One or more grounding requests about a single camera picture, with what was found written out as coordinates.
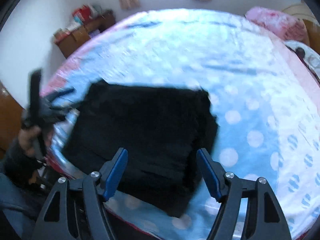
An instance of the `metal screw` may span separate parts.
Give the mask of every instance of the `metal screw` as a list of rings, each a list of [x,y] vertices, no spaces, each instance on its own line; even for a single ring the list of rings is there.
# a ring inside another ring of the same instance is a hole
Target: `metal screw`
[[[230,171],[226,172],[226,177],[227,178],[232,179],[234,176],[235,175],[232,172],[230,172]]]
[[[262,184],[266,184],[267,183],[267,180],[263,177],[260,177],[259,178],[259,182],[262,183]]]
[[[93,178],[96,178],[100,175],[100,173],[98,171],[93,171],[91,172],[90,176],[93,177]]]
[[[67,180],[67,179],[66,179],[65,177],[61,177],[61,178],[58,179],[58,182],[59,182],[59,183],[65,183],[66,180]]]

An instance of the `black cloth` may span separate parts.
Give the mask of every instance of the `black cloth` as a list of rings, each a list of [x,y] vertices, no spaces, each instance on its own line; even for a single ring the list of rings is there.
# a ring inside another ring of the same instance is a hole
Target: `black cloth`
[[[204,90],[92,84],[63,155],[98,171],[118,148],[129,160],[118,190],[180,217],[201,180],[196,151],[217,133]]]

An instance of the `pink blanket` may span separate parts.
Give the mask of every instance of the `pink blanket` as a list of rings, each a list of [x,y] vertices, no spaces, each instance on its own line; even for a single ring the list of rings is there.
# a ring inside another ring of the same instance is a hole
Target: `pink blanket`
[[[302,21],[280,11],[254,7],[245,14],[245,17],[271,31],[282,40],[302,41],[308,36],[306,26]]]

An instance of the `white polka dot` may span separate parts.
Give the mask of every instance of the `white polka dot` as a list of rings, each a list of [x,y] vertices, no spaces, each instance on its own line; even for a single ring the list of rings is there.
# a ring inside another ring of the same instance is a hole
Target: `white polka dot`
[[[203,70],[203,67],[199,63],[192,63],[190,64],[190,67],[197,71]]]
[[[103,203],[105,208],[112,210],[113,212],[118,211],[118,202],[114,199],[114,197],[109,198],[108,202]]]
[[[273,115],[268,116],[268,124],[272,130],[277,130],[276,119]]]
[[[172,224],[175,228],[185,230],[191,226],[191,218],[183,214],[180,218],[172,218]]]
[[[143,71],[143,74],[144,74],[146,77],[151,77],[151,76],[154,75],[154,72],[153,72],[151,69],[147,68],[147,69],[145,69],[145,70]]]
[[[250,131],[247,135],[249,145],[254,148],[261,146],[263,139],[263,134],[259,131]]]
[[[236,124],[241,121],[241,115],[239,114],[238,111],[235,111],[235,110],[226,112],[224,117],[227,120],[228,124]]]
[[[150,221],[147,221],[147,220],[143,220],[142,221],[142,226],[147,229],[147,230],[150,230],[152,232],[159,232],[159,229],[158,227],[156,226],[156,224],[150,222]]]
[[[187,63],[189,61],[187,56],[179,56],[178,60],[182,63]]]
[[[230,95],[237,95],[238,94],[238,89],[236,87],[226,85],[224,87],[224,90],[229,93]]]
[[[125,78],[124,78],[124,82],[128,82],[128,83],[131,83],[131,82],[133,82],[134,81],[134,76],[133,75],[129,75],[129,76],[126,76]]]
[[[143,64],[142,62],[136,62],[135,67],[136,67],[136,68],[145,68],[146,65]]]
[[[282,106],[282,107],[281,107],[281,111],[282,111],[282,114],[283,114],[283,115],[291,116],[291,112],[290,112],[289,108],[287,108],[287,107],[285,107],[285,106]]]
[[[164,62],[164,63],[162,64],[162,67],[163,67],[164,69],[171,69],[171,68],[172,68],[172,65],[171,65],[170,62]]]
[[[210,99],[211,104],[213,104],[213,105],[218,105],[219,104],[219,98],[218,98],[217,95],[211,93],[209,95],[209,99]]]
[[[247,99],[246,104],[249,110],[257,110],[259,108],[259,102],[254,99]]]
[[[235,74],[232,73],[232,72],[227,72],[227,75],[228,75],[229,77],[235,77]]]
[[[259,177],[260,176],[258,176],[256,174],[248,174],[247,176],[244,177],[244,179],[256,181]]]
[[[233,232],[233,236],[240,238],[242,236],[243,228],[244,228],[244,222],[237,222],[235,231]]]
[[[299,101],[303,101],[303,98],[299,97],[299,96],[296,96],[297,100]]]
[[[250,80],[244,81],[244,84],[249,85],[249,86],[253,86],[253,83]]]
[[[137,209],[141,205],[141,200],[131,195],[127,195],[126,199],[124,200],[124,204],[127,208]]]
[[[187,82],[186,82],[186,85],[188,88],[190,89],[196,89],[196,88],[199,88],[200,87],[200,84],[197,80],[191,78],[189,79]]]
[[[195,58],[205,58],[205,57],[207,57],[207,54],[203,53],[203,52],[195,52],[194,57]]]
[[[173,70],[172,70],[172,74],[173,75],[180,75],[180,74],[182,74],[183,73],[183,70],[182,70],[182,68],[179,68],[179,67],[176,67],[176,68],[174,68]]]
[[[108,47],[108,53],[117,53],[119,51],[119,47],[115,44],[110,44]]]
[[[274,171],[278,170],[279,167],[279,153],[274,152],[270,157],[270,165]]]
[[[265,101],[270,101],[271,100],[271,96],[268,92],[262,91],[261,92],[261,96]]]
[[[215,198],[210,197],[204,204],[205,210],[210,214],[216,216],[219,212],[221,204],[218,203]]]
[[[152,81],[152,84],[154,85],[163,85],[164,84],[164,78],[154,78]]]
[[[233,148],[226,148],[220,152],[220,163],[225,167],[232,167],[238,161],[238,153]]]
[[[211,83],[219,83],[220,82],[220,78],[216,75],[212,75],[212,74],[209,74],[207,76],[207,79],[208,81],[210,81]]]
[[[215,60],[215,59],[209,60],[209,61],[207,62],[207,64],[208,64],[208,65],[211,65],[211,66],[218,66],[218,65],[220,65],[219,62],[218,62],[217,60]]]

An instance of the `blue polka dot bedsheet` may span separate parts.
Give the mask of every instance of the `blue polka dot bedsheet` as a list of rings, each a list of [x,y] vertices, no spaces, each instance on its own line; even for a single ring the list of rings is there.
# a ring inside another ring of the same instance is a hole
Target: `blue polka dot bedsheet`
[[[43,93],[75,87],[76,93],[56,102],[65,105],[83,99],[101,78],[124,85],[202,87],[220,126],[213,160],[241,178],[267,178],[295,239],[320,214],[320,118],[290,62],[305,71],[276,36],[244,17],[209,10],[150,11],[87,42]],[[60,153],[76,117],[73,111],[55,126],[51,162],[81,177]],[[118,191],[106,203],[123,220],[166,240],[206,239],[219,206],[203,181],[180,218]],[[245,211],[243,201],[235,239],[241,237]]]

